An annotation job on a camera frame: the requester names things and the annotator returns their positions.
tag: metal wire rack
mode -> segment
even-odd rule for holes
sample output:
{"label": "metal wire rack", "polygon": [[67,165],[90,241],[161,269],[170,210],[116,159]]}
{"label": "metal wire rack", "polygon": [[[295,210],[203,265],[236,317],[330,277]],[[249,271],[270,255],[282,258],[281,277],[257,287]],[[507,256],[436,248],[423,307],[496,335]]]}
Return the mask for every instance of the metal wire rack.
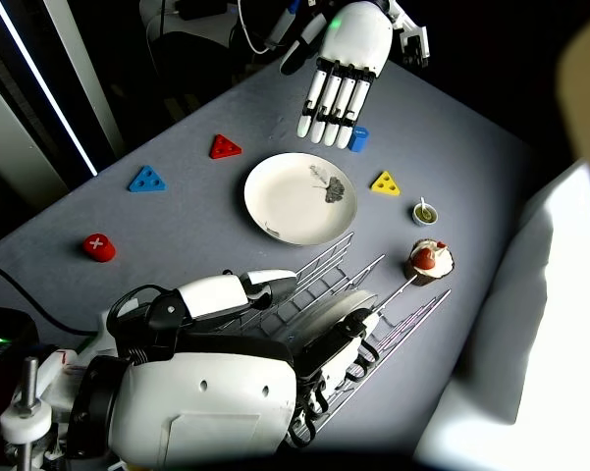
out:
{"label": "metal wire rack", "polygon": [[[289,325],[297,316],[303,315],[321,299],[339,292],[357,289],[368,275],[384,259],[382,254],[372,260],[354,275],[349,275],[341,267],[351,246],[353,233],[349,233],[333,244],[323,253],[312,259],[296,272],[295,292],[283,303],[265,311],[247,311],[239,319],[229,322],[219,328],[228,334],[260,336],[271,338],[278,330]],[[371,376],[399,349],[402,343],[443,303],[450,294],[446,290],[432,298],[429,302],[411,312],[397,323],[391,322],[384,315],[384,309],[395,300],[415,279],[411,278],[384,301],[373,307],[373,312],[379,314],[379,322],[375,331],[367,341],[378,351],[380,358],[375,366],[368,369],[366,376],[358,383],[344,380],[329,396],[329,409],[315,422],[316,430],[322,429],[329,420],[349,401]],[[357,366],[349,368],[354,376]],[[305,427],[301,425],[298,435],[306,435]]]}

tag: blue cube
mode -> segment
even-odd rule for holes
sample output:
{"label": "blue cube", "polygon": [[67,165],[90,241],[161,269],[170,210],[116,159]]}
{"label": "blue cube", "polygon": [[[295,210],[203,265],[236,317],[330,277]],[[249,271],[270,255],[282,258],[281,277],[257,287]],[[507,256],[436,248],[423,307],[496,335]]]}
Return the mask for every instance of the blue cube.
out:
{"label": "blue cube", "polygon": [[369,131],[366,128],[356,126],[351,133],[348,148],[351,152],[361,152],[369,138]]}

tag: gray tabletop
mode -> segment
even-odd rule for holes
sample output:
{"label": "gray tabletop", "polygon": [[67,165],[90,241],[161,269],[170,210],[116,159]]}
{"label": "gray tabletop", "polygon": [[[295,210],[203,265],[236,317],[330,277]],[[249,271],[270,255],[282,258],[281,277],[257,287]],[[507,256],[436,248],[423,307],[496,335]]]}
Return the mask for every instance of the gray tabletop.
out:
{"label": "gray tabletop", "polygon": [[[403,283],[400,264],[420,238],[443,240],[456,261],[448,277],[409,288],[390,306],[389,317],[399,320],[452,289],[315,443],[411,451],[506,248],[532,154],[516,137],[390,63],[360,117],[370,132],[365,150],[312,144],[295,135],[312,72],[308,64],[281,77],[273,65],[231,89],[1,240],[0,267],[50,313],[82,329],[95,329],[101,311],[143,284],[174,288],[224,269],[297,269],[323,246],[288,246],[264,234],[246,213],[241,190],[266,157],[319,155],[340,167],[357,190],[350,227],[355,236],[344,266],[357,269],[387,254],[364,288],[384,296]],[[243,155],[211,160],[215,133],[239,144]],[[155,169],[166,191],[127,191],[143,165]],[[383,170],[393,174],[401,196],[368,189]],[[409,217],[420,195],[439,211],[431,228],[417,228]],[[97,232],[118,250],[109,263],[80,253],[84,238]],[[45,341],[79,341],[40,319],[1,279],[0,306],[30,313]]]}

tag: white robotic hand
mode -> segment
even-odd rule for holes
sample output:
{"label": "white robotic hand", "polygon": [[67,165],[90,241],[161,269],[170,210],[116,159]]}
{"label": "white robotic hand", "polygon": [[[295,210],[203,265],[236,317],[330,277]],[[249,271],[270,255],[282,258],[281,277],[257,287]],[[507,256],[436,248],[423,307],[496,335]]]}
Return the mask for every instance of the white robotic hand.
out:
{"label": "white robotic hand", "polygon": [[393,29],[402,29],[406,62],[426,65],[427,30],[417,26],[397,2],[391,2],[387,12],[366,1],[350,3],[338,12],[319,51],[318,70],[296,130],[299,137],[309,133],[314,143],[322,139],[328,146],[347,147],[371,83],[389,56]]}

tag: cupcake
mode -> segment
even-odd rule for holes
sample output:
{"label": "cupcake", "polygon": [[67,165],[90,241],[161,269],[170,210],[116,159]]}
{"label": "cupcake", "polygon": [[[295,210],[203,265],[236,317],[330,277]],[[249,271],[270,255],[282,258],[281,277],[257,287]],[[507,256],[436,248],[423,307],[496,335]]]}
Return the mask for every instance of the cupcake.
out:
{"label": "cupcake", "polygon": [[424,287],[428,283],[448,275],[454,269],[454,258],[448,247],[439,241],[424,238],[419,240],[410,252],[403,266],[405,277],[416,278],[413,285]]}

